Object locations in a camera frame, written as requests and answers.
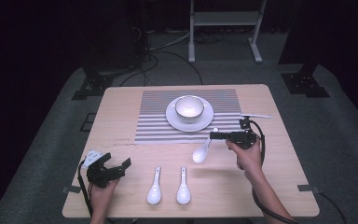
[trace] wooden table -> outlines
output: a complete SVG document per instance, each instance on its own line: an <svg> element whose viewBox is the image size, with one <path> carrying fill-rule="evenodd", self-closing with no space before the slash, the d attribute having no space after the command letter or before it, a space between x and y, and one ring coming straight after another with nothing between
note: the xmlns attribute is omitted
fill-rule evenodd
<svg viewBox="0 0 358 224"><path fill-rule="evenodd" d="M271 119L252 119L266 136L266 158L263 170L282 203L294 217L315 217L319 207L310 191L299 191L308 185L307 178L282 122L278 108L265 85L211 85L109 88L89 134L81 161L89 150L110 152L105 167L120 165L131 158L132 166L121 178L108 212L109 217L261 217L243 171L236 165L236 155L223 140L213 140L202 163L192 160L201 143L136 144L138 119L144 92L229 90L237 94L242 113L271 115ZM161 201L151 205L146 196L155 168L161 167ZM191 201L176 201L181 182L181 167L187 169ZM79 186L76 175L73 186ZM62 213L65 217L89 217L81 193L69 192Z"/></svg>

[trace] saucer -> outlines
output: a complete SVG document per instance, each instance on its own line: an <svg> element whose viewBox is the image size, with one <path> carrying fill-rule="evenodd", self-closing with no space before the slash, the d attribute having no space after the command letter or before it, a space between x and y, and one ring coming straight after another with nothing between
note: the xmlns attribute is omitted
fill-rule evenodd
<svg viewBox="0 0 358 224"><path fill-rule="evenodd" d="M200 116L200 118L197 121L195 121L193 123L186 123L179 118L179 116L176 114L176 110L175 110L175 104L181 97L178 97L178 98L172 100L168 104L167 110L165 112L167 121L173 126L173 128L175 128L179 131L183 131L183 132L196 132L196 131L206 128L211 123L211 121L213 119L213 108L208 103L208 101L206 101L198 96L198 98L204 104L204 111L202 112L202 115Z"/></svg>

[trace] human hand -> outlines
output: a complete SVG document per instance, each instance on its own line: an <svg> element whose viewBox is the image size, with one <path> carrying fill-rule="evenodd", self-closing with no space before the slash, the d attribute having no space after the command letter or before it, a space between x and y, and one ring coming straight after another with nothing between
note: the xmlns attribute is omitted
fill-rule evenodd
<svg viewBox="0 0 358 224"><path fill-rule="evenodd" d="M119 180L120 179L109 181L104 189L98 188L91 183L89 184L89 197L92 205L92 224L103 223L106 219L106 213Z"/></svg>
<svg viewBox="0 0 358 224"><path fill-rule="evenodd" d="M246 178L251 180L259 175L263 175L259 138L256 139L251 147L245 150L229 140L226 140L226 145L228 149L237 154L237 166L245 171Z"/></svg>

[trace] striped placemat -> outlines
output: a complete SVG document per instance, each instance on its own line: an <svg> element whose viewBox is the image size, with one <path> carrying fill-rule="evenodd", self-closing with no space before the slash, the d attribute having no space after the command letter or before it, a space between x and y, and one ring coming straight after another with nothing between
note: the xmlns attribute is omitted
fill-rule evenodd
<svg viewBox="0 0 358 224"><path fill-rule="evenodd" d="M197 132L179 131L167 121L168 104L184 95L199 96L213 108L213 120ZM236 132L241 129L241 107L235 90L145 91L135 135L135 144L202 143L214 128L219 132Z"/></svg>

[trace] dark background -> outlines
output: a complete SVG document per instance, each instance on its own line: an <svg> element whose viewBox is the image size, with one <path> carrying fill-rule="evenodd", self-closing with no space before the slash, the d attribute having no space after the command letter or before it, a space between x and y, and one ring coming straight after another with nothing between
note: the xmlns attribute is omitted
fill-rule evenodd
<svg viewBox="0 0 358 224"><path fill-rule="evenodd" d="M0 1L0 198L63 84L90 53L90 43L82 36L88 34L92 39L93 32L87 29L90 24L74 22L74 14L76 8L83 8L92 15L88 9L106 2L93 1L92 6L86 2ZM145 2L149 30L188 28L189 1ZM197 10L206 11L255 9L259 4L241 0L196 2ZM337 76L358 107L358 1L327 2L270 0L262 32L291 28L280 63L316 58Z"/></svg>

